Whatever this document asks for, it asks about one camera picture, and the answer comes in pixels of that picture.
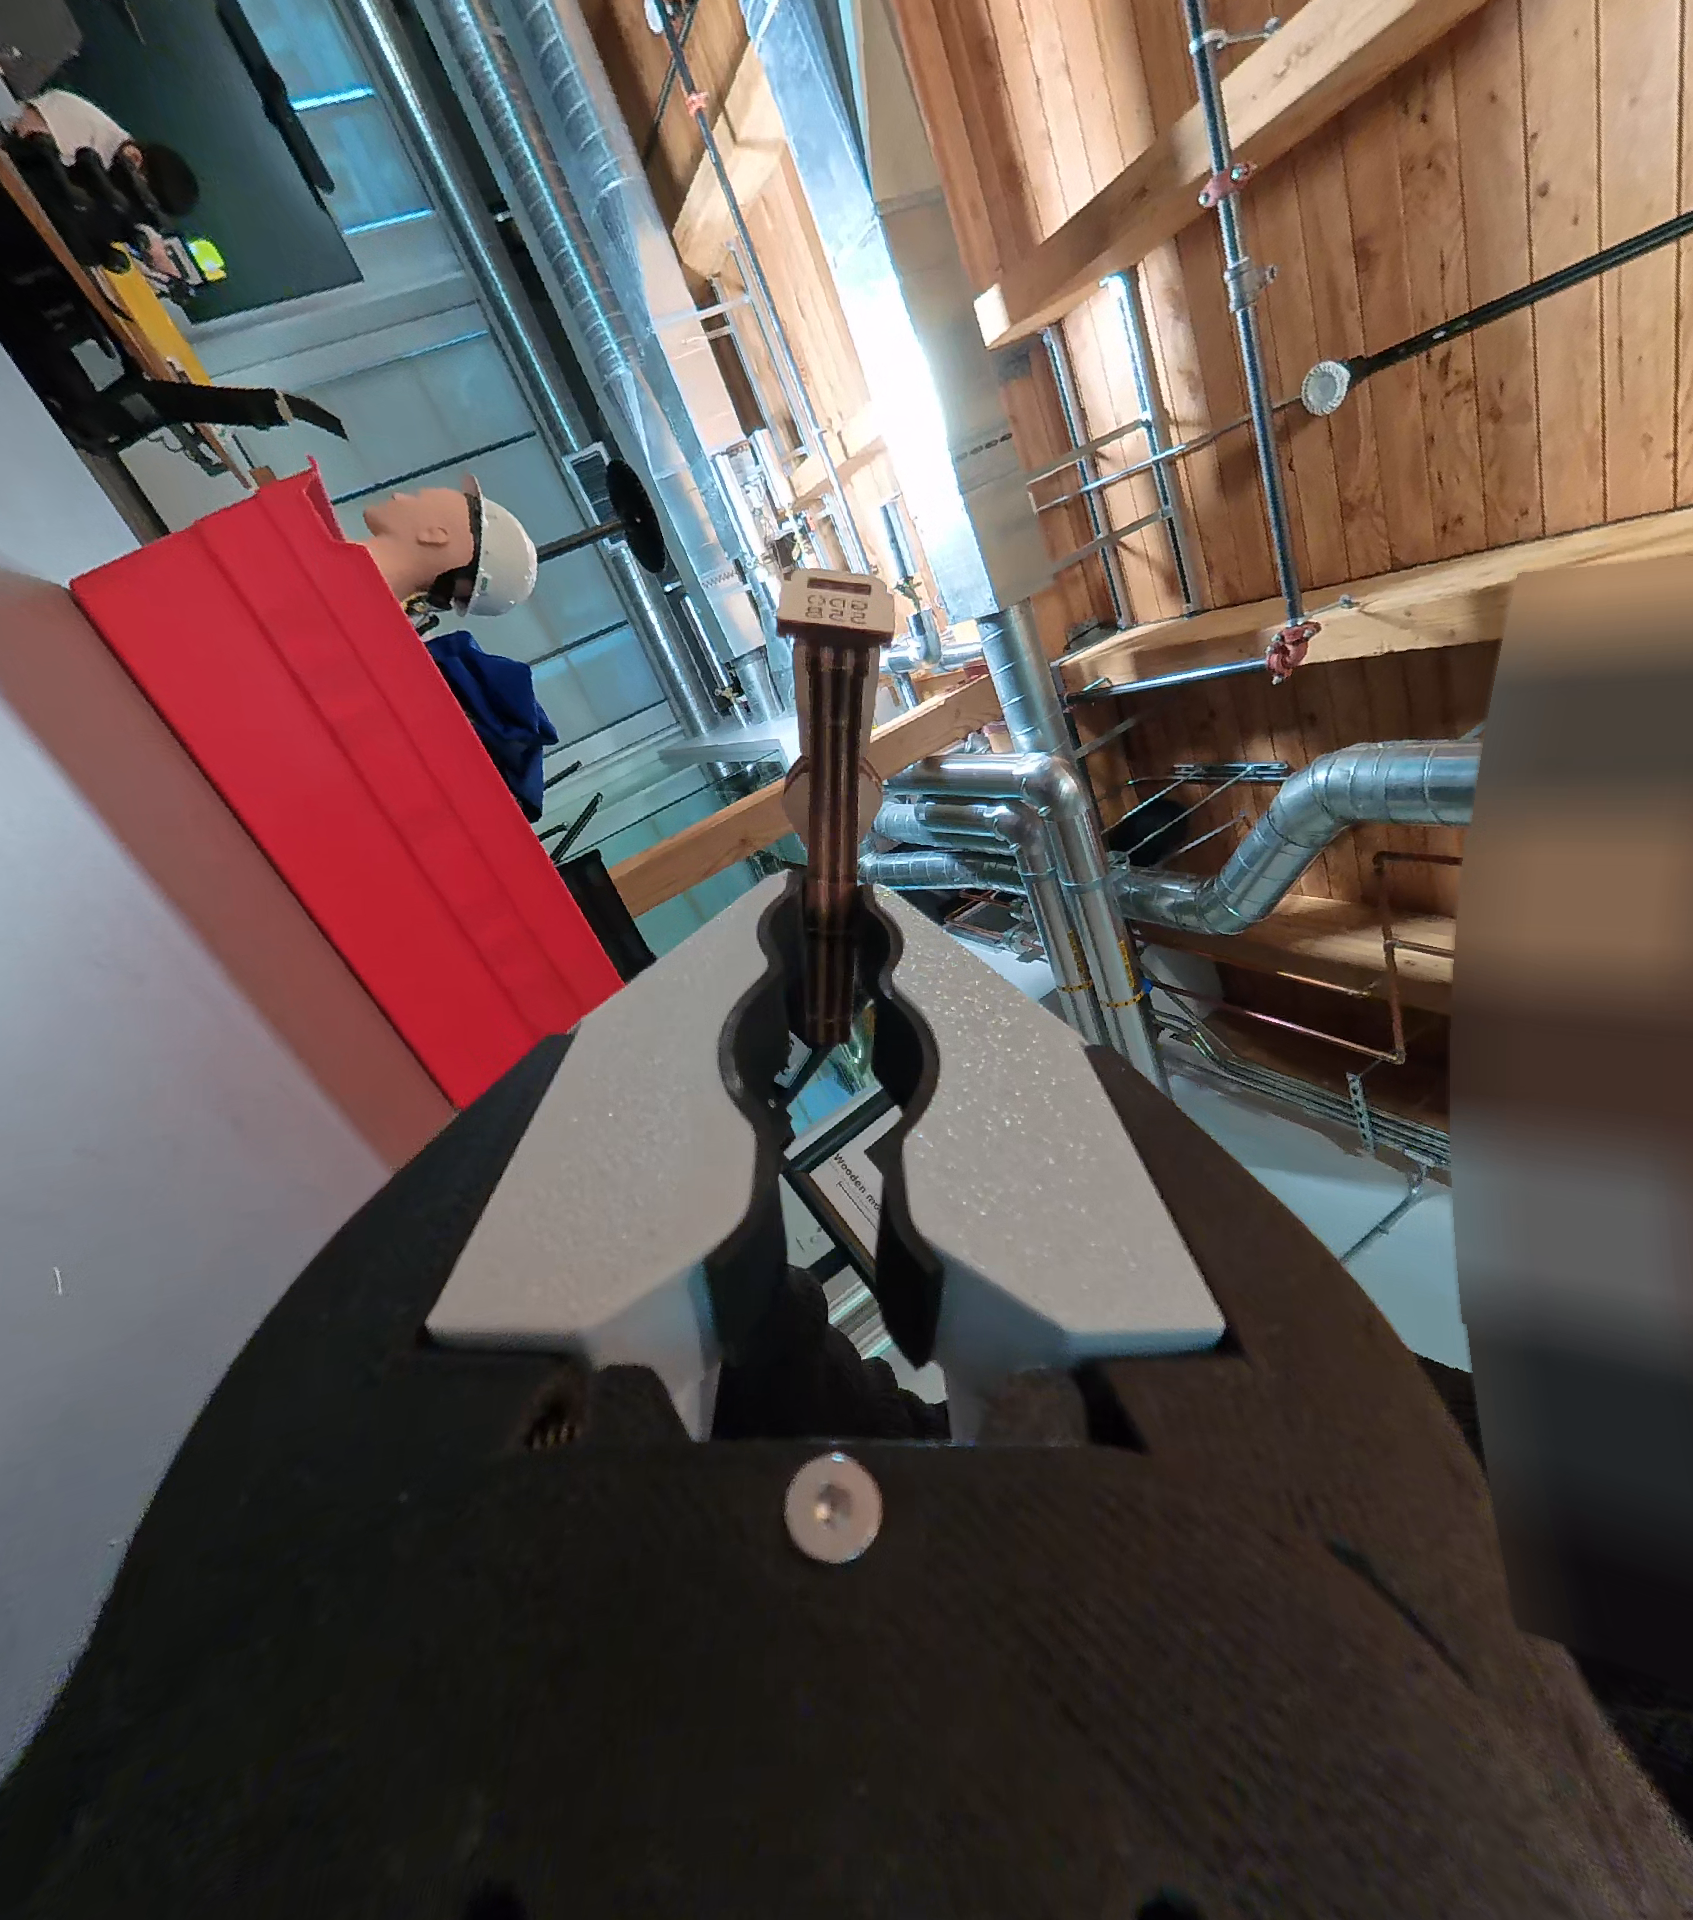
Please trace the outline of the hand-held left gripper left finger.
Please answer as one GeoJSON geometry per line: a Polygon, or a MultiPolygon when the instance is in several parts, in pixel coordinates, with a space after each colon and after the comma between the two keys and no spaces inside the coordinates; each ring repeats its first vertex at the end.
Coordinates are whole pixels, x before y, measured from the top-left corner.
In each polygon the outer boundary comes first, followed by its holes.
{"type": "Polygon", "coordinates": [[[797,880],[756,880],[578,1023],[430,1299],[430,1339],[654,1372],[689,1445],[787,1284],[787,979],[797,880]]]}

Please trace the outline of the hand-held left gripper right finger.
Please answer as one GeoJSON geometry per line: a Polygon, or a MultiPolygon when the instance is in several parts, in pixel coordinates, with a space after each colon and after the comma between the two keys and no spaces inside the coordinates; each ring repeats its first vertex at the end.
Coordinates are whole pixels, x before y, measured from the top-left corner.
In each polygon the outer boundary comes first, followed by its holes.
{"type": "Polygon", "coordinates": [[[879,1164],[872,1299],[973,1445],[1020,1379],[1209,1356],[1220,1307],[1089,1044],[925,913],[867,884],[879,1164]]]}

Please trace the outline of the wooden model assembly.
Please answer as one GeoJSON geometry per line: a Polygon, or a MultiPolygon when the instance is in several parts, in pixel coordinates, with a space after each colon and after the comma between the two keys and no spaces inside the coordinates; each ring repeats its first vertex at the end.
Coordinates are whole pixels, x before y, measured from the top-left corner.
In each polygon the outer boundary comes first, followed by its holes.
{"type": "Polygon", "coordinates": [[[879,807],[867,763],[879,649],[892,637],[892,592],[852,573],[790,573],[782,592],[782,637],[790,645],[797,761],[787,772],[787,820],[805,837],[797,880],[797,1040],[840,1044],[860,979],[860,835],[879,807]]]}

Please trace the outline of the grey desk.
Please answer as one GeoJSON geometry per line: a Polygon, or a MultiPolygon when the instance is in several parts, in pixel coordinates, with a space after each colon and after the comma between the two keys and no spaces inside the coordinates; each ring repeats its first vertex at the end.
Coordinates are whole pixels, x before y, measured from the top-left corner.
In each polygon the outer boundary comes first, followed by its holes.
{"type": "Polygon", "coordinates": [[[0,349],[0,1771],[228,1356],[449,1119],[83,617],[130,551],[0,349]]]}

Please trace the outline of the silver pipe bundle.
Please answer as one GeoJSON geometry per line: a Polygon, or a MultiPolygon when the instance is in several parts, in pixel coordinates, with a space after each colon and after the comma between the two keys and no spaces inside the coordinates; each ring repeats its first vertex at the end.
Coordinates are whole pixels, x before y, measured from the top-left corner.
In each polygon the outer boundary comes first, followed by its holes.
{"type": "Polygon", "coordinates": [[[1112,1044],[1151,1089],[1168,1089],[1151,1030],[1151,989],[1112,901],[1098,799],[1063,753],[943,753],[885,776],[872,835],[892,843],[1003,843],[1046,937],[1053,989],[1083,1040],[1112,1044]]]}

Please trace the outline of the blue jacket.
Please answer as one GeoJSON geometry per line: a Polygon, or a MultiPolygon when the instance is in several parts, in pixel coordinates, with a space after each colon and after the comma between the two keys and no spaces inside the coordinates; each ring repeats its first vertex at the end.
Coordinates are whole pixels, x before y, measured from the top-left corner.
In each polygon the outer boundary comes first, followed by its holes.
{"type": "Polygon", "coordinates": [[[549,713],[538,706],[533,667],[484,649],[469,633],[423,637],[449,696],[462,706],[478,745],[492,753],[495,776],[544,820],[544,753],[554,745],[549,713]]]}

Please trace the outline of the red plastic bin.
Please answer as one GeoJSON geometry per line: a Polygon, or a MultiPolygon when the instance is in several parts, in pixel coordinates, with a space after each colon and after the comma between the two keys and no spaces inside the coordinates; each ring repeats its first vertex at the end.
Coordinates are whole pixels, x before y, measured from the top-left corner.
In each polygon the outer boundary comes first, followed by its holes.
{"type": "Polygon", "coordinates": [[[69,592],[449,1107],[615,996],[320,472],[69,592]]]}

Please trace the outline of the white hard hat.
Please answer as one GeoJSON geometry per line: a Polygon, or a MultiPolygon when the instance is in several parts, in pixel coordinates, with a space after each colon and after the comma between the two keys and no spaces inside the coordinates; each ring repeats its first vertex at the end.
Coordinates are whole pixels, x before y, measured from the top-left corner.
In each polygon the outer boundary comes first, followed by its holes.
{"type": "Polygon", "coordinates": [[[503,617],[538,592],[538,545],[503,501],[484,496],[478,479],[462,479],[462,501],[469,501],[469,566],[449,582],[449,608],[503,617]]]}

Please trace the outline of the black round-base stand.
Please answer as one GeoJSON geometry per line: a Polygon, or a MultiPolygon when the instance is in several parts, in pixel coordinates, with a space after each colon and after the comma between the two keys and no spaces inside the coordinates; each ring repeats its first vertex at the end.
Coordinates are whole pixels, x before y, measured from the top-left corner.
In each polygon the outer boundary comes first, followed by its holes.
{"type": "Polygon", "coordinates": [[[674,566],[663,526],[655,526],[637,472],[615,458],[604,466],[604,501],[613,501],[604,526],[584,526],[574,534],[538,545],[538,566],[554,566],[554,555],[595,551],[595,545],[626,545],[646,575],[663,575],[663,566],[674,566]]]}

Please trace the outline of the mannequin head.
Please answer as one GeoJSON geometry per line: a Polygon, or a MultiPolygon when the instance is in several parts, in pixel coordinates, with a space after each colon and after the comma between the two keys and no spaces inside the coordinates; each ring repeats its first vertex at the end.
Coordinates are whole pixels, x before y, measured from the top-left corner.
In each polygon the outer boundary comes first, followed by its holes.
{"type": "Polygon", "coordinates": [[[478,582],[484,501],[469,486],[397,489],[362,507],[362,551],[397,602],[449,608],[478,582]]]}

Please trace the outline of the black knit sweater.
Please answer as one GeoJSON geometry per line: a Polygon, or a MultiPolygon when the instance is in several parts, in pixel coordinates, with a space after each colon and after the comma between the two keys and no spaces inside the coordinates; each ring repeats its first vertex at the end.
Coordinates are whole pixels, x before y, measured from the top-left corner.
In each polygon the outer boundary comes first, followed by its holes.
{"type": "MultiPolygon", "coordinates": [[[[756,1339],[716,1372],[709,1439],[949,1439],[949,1401],[913,1399],[885,1356],[860,1356],[829,1317],[829,1284],[787,1269],[787,1288],[756,1339]]],[[[1614,1740],[1661,1785],[1673,1819],[1693,1835],[1693,1696],[1588,1658],[1579,1676],[1596,1696],[1614,1740]]]]}

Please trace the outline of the grey sprinkler pipe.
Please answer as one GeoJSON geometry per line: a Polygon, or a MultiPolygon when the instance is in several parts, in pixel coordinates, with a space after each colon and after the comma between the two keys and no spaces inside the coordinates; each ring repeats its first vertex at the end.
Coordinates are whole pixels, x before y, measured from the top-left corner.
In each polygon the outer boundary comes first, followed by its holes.
{"type": "Polygon", "coordinates": [[[1220,234],[1220,292],[1226,292],[1226,320],[1233,320],[1260,526],[1270,526],[1270,555],[1276,555],[1276,592],[1280,592],[1280,622],[1270,633],[1260,667],[1270,667],[1270,686],[1287,686],[1299,667],[1313,656],[1315,617],[1300,608],[1300,582],[1299,582],[1276,411],[1270,411],[1270,384],[1260,384],[1255,300],[1270,286],[1270,266],[1249,256],[1249,234],[1243,234],[1249,164],[1226,138],[1220,73],[1213,73],[1213,53],[1226,47],[1226,32],[1209,17],[1201,0],[1183,0],[1183,17],[1190,17],[1198,115],[1201,115],[1201,138],[1209,138],[1209,184],[1198,199],[1213,216],[1213,234],[1220,234]]]}

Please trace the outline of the wooden post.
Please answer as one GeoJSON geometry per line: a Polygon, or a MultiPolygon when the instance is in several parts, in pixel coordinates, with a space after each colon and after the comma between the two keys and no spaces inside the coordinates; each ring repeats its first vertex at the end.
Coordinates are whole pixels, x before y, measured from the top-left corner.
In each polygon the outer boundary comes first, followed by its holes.
{"type": "MultiPolygon", "coordinates": [[[[1003,715],[1003,689],[986,668],[952,677],[949,689],[932,689],[925,706],[872,727],[867,740],[867,772],[892,776],[913,761],[952,753],[969,730],[1003,715]]],[[[632,913],[654,913],[689,884],[703,884],[709,874],[782,843],[790,835],[787,820],[787,776],[756,785],[736,807],[716,807],[709,820],[632,849],[613,866],[613,884],[632,913]]]]}

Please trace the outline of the large silver duct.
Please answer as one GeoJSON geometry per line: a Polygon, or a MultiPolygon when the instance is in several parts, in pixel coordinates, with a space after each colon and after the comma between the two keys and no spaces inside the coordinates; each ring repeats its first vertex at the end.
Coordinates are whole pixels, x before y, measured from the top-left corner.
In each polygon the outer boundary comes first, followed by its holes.
{"type": "Polygon", "coordinates": [[[1122,874],[1139,928],[1233,937],[1260,928],[1313,859],[1354,823],[1474,823],[1486,740],[1390,740],[1313,761],[1209,880],[1122,874]]]}

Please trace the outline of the spiral ventilation duct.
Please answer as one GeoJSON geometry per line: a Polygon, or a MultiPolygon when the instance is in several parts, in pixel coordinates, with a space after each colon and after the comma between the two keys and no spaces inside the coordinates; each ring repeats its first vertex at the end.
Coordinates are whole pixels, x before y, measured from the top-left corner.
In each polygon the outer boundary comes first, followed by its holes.
{"type": "Polygon", "coordinates": [[[522,230],[522,256],[554,307],[554,329],[593,384],[593,403],[637,472],[655,534],[663,645],[687,677],[687,730],[733,715],[733,656],[756,649],[756,608],[736,573],[733,507],[689,431],[687,384],[655,337],[646,286],[646,240],[655,234],[613,80],[584,37],[578,6],[423,6],[423,32],[449,96],[522,230]]]}

